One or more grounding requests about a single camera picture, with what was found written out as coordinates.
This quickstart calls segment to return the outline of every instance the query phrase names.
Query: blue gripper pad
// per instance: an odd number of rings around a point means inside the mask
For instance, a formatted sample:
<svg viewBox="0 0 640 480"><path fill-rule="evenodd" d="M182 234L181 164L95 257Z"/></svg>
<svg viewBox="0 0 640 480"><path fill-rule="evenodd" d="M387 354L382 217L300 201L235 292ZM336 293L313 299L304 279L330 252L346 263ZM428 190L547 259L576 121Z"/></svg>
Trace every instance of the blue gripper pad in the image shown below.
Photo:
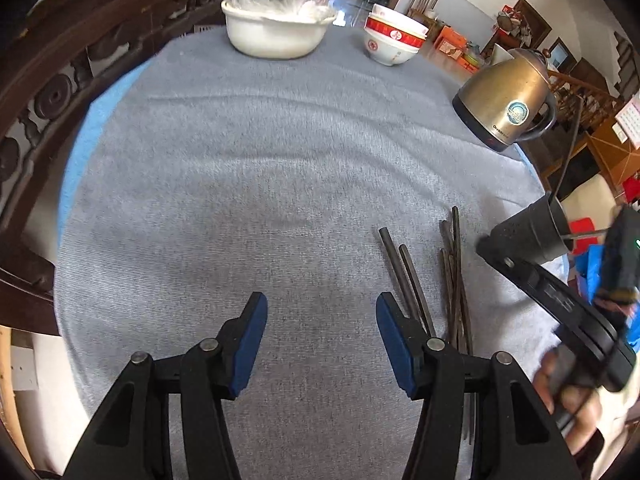
<svg viewBox="0 0 640 480"><path fill-rule="evenodd" d="M233 372L229 384L229 390L234 396L238 396L249 383L264 327L267 324L267 297L261 292L253 292L238 321L244 325L244 332L234 355Z"/></svg>
<svg viewBox="0 0 640 480"><path fill-rule="evenodd" d="M417 386L414 377L414 359L402 334L401 324L412 321L404 317L400 307L390 292L383 292L376 301L376 320L378 329L385 344L386 355L391 361L398 386L408 397L416 394Z"/></svg>

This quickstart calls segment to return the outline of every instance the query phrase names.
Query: metal pin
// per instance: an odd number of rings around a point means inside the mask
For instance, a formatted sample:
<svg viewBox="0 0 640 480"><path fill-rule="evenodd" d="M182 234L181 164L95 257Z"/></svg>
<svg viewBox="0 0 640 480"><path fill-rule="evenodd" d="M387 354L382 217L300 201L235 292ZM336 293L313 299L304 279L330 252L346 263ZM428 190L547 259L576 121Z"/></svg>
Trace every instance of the metal pin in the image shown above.
<svg viewBox="0 0 640 480"><path fill-rule="evenodd" d="M439 352L444 349L444 341L437 337L432 337L427 341L427 346L434 352Z"/></svg>
<svg viewBox="0 0 640 480"><path fill-rule="evenodd" d="M207 337L200 342L200 349L204 352L211 352L218 348L218 340L212 337Z"/></svg>
<svg viewBox="0 0 640 480"><path fill-rule="evenodd" d="M495 360L498 361L501 365L510 365L513 363L513 357L508 352L498 352L495 355Z"/></svg>
<svg viewBox="0 0 640 480"><path fill-rule="evenodd" d="M131 354L130 360L133 364L139 365L145 362L146 358L148 357L149 357L148 353L143 352L142 350L138 350L137 352L133 352L133 354Z"/></svg>

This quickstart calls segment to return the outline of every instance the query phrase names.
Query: kettle base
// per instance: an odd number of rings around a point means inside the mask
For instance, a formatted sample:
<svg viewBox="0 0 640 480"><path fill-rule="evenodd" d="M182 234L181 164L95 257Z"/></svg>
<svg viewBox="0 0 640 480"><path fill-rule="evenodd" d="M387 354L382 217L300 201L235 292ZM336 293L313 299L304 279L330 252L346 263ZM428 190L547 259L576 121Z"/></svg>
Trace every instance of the kettle base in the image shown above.
<svg viewBox="0 0 640 480"><path fill-rule="evenodd" d="M462 99L456 94L452 101L453 109L458 114L458 117L465 123L465 126L471 130L471 132L494 152L503 152L509 145L492 136L487 129L479 123L479 121L472 115L472 113L466 108Z"/></svg>

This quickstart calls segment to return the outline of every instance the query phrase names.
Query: blue cloth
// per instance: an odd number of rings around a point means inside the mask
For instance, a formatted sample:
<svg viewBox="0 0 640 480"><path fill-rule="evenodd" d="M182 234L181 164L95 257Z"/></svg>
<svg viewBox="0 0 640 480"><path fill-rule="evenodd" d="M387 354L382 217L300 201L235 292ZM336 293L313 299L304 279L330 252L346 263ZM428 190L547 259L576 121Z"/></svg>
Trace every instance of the blue cloth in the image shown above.
<svg viewBox="0 0 640 480"><path fill-rule="evenodd" d="M60 202L58 203L58 243L60 243L66 219L69 216L69 211L71 211L76 189L84 174L89 158L98 144L104 125L111 117L118 103L129 91L131 85L140 77L140 74L150 62L151 60L145 61L131 72L122 76L89 106L89 111L84 118L78 137L76 137L76 142L69 155L69 160L66 162L60 189Z"/></svg>
<svg viewBox="0 0 640 480"><path fill-rule="evenodd" d="M602 253L604 246L592 245L589 250L580 254L575 259L575 270L587 280L587 300L593 302L593 297L600 286L600 266L602 264ZM629 330L626 333L626 340L633 347L635 352L640 351L640 316L636 315L630 319Z"/></svg>

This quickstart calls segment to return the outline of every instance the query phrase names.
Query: chopstick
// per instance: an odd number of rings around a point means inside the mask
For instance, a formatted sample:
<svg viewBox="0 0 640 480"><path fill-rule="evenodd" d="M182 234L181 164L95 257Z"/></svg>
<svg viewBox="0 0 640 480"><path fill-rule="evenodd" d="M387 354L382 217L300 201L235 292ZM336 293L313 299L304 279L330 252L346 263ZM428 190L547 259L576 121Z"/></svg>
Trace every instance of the chopstick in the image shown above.
<svg viewBox="0 0 640 480"><path fill-rule="evenodd" d="M400 262L400 256L398 255L398 250L396 250L396 246L394 241L389 234L389 229L383 227L378 231L380 233L380 237L382 238L382 243L385 246L386 254L391 261L391 267L394 270L394 274L396 276L396 280L398 280L398 285L400 286L400 293L404 298L404 304L406 305L407 313L410 317L414 319L420 319L420 315L418 314L418 304L415 301L414 294L409 287L409 281L406 278L404 273L404 269L402 268L402 263Z"/></svg>
<svg viewBox="0 0 640 480"><path fill-rule="evenodd" d="M460 235L460 212L457 207L451 211L453 218L453 236L449 221L440 222L440 230L444 240L445 249L440 250L447 289L447 306L449 308L449 334L452 345L459 347L462 340L466 346L466 353L474 354L473 338L471 333L471 319L469 305L466 299L465 283L462 279L462 237ZM469 442L474 438L476 428L476 403L475 394L465 397L465 407L468 409L468 425L463 428L463 438Z"/></svg>
<svg viewBox="0 0 640 480"><path fill-rule="evenodd" d="M588 231L586 233L571 233L568 235L562 235L562 240L582 240L583 238L593 238L596 236L601 236L607 234L607 229L597 229L595 231Z"/></svg>
<svg viewBox="0 0 640 480"><path fill-rule="evenodd" d="M415 272L414 261L411 259L409 249L404 244L400 245L400 256L402 256L404 266L406 267L406 273L409 275L409 281L411 281L411 285L414 288L415 299L418 303L420 317L422 319L425 332L429 337L436 337L436 329L433 326L433 319L431 319L431 314L429 313L427 299L424 297L424 291L420 285L418 273Z"/></svg>

